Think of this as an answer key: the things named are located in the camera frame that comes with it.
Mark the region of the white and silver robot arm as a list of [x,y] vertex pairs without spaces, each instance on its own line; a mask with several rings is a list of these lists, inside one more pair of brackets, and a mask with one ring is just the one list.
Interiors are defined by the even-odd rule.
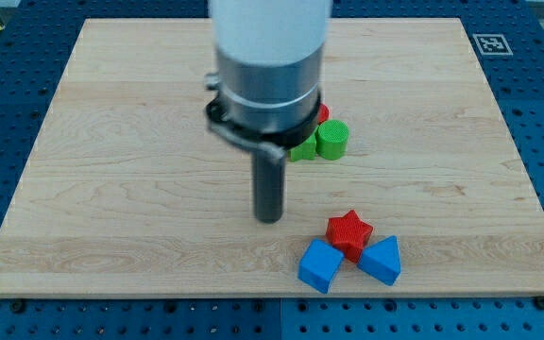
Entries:
[[211,0],[217,69],[209,128],[279,163],[315,128],[331,0]]

